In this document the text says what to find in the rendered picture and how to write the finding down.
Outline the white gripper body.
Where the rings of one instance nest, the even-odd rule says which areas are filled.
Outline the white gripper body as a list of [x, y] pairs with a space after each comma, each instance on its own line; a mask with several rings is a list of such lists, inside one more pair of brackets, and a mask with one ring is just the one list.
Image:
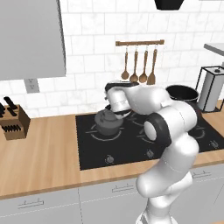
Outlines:
[[130, 105], [127, 100], [113, 101], [110, 103], [110, 106], [111, 110], [116, 115], [128, 114], [131, 111]]

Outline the grey kettle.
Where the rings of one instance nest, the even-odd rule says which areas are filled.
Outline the grey kettle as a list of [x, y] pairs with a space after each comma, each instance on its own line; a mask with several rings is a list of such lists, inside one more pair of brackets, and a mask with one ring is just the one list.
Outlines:
[[115, 114], [106, 108], [95, 115], [94, 121], [96, 129], [104, 136], [112, 136], [116, 134], [123, 125], [123, 120], [117, 119]]

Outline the wooden hanging spoon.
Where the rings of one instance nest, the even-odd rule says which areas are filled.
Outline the wooden hanging spoon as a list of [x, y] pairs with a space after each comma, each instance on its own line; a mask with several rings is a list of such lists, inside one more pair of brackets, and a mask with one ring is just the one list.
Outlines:
[[138, 81], [138, 76], [137, 76], [137, 58], [138, 58], [138, 51], [135, 51], [135, 56], [134, 56], [134, 72], [130, 76], [129, 80], [131, 82], [137, 82]]
[[125, 58], [124, 58], [124, 71], [122, 72], [122, 79], [127, 80], [129, 78], [129, 73], [127, 71], [127, 65], [128, 65], [128, 52], [125, 52]]
[[139, 81], [141, 83], [145, 83], [147, 81], [147, 75], [146, 75], [147, 59], [148, 59], [148, 50], [145, 50], [144, 61], [143, 61], [143, 73], [139, 76]]

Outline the wooden hanging spatula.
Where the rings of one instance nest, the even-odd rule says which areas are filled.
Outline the wooden hanging spatula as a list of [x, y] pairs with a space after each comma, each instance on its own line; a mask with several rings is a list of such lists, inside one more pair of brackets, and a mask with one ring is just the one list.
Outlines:
[[150, 75], [147, 80], [148, 85], [154, 85], [156, 83], [156, 76], [154, 74], [154, 70], [155, 70], [157, 54], [158, 54], [158, 50], [154, 49], [153, 58], [152, 58], [152, 69], [151, 69]]

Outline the black hob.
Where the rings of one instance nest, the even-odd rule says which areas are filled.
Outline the black hob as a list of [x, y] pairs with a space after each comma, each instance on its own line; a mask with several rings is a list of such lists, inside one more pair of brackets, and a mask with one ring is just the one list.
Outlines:
[[[77, 115], [75, 120], [81, 171], [159, 159], [165, 150], [145, 135], [146, 115], [132, 112], [112, 136], [104, 136], [98, 132], [95, 114]], [[154, 157], [147, 157], [147, 150], [153, 151]], [[114, 158], [111, 164], [106, 161], [108, 155]]]

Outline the black cooking pot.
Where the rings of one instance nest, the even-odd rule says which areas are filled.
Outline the black cooking pot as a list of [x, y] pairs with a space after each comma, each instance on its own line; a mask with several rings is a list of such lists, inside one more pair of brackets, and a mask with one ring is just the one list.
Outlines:
[[183, 101], [191, 105], [195, 110], [198, 119], [202, 119], [200, 108], [197, 105], [199, 93], [195, 89], [183, 85], [170, 85], [166, 88], [166, 91], [173, 100]]

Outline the grey drawer front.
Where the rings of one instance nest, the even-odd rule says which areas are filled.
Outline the grey drawer front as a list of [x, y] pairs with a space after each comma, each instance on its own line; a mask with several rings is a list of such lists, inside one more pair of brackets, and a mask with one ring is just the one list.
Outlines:
[[[27, 202], [45, 202], [42, 206], [18, 209]], [[78, 189], [33, 194], [0, 200], [0, 224], [82, 224]]]
[[211, 176], [193, 178], [171, 206], [171, 216], [178, 224], [209, 224], [212, 205], [224, 182], [224, 164], [191, 169], [193, 172], [211, 172]]
[[[115, 186], [133, 185], [126, 192], [112, 193]], [[136, 224], [147, 199], [137, 191], [134, 178], [79, 188], [83, 224]]]

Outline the wooden knife block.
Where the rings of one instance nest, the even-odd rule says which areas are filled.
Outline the wooden knife block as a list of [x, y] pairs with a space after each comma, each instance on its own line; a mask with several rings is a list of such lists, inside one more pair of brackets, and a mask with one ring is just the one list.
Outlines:
[[0, 117], [0, 127], [3, 129], [5, 138], [7, 140], [25, 139], [30, 126], [30, 117], [20, 105], [17, 105], [17, 109], [13, 109], [17, 116], [12, 116], [8, 107], [5, 106], [5, 114]]

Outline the black range hood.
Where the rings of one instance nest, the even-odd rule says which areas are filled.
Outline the black range hood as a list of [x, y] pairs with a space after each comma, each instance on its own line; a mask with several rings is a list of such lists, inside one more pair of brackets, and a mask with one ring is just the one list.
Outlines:
[[160, 11], [178, 11], [184, 0], [154, 0]]

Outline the wooden utensil rail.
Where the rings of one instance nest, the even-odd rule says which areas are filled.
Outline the wooden utensil rail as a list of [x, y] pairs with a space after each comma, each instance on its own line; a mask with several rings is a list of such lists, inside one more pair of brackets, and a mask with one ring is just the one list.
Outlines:
[[152, 41], [116, 41], [115, 46], [149, 46], [149, 45], [163, 45], [164, 39]]

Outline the grey wall socket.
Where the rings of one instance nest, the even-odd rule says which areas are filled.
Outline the grey wall socket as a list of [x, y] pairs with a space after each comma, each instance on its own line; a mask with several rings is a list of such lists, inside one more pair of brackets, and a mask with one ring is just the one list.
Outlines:
[[28, 94], [39, 92], [39, 84], [37, 79], [24, 79], [24, 85]]

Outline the grey wall shelf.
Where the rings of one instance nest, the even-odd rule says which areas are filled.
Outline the grey wall shelf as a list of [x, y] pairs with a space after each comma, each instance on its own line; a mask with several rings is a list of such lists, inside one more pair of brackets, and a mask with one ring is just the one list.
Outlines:
[[204, 44], [204, 48], [213, 52], [213, 53], [217, 53], [221, 56], [224, 56], [224, 43]]

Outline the grey wall cupboard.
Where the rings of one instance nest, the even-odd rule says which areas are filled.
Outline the grey wall cupboard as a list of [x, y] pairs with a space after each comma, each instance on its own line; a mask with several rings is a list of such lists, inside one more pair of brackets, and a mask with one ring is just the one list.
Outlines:
[[0, 0], [0, 81], [65, 74], [60, 0]]

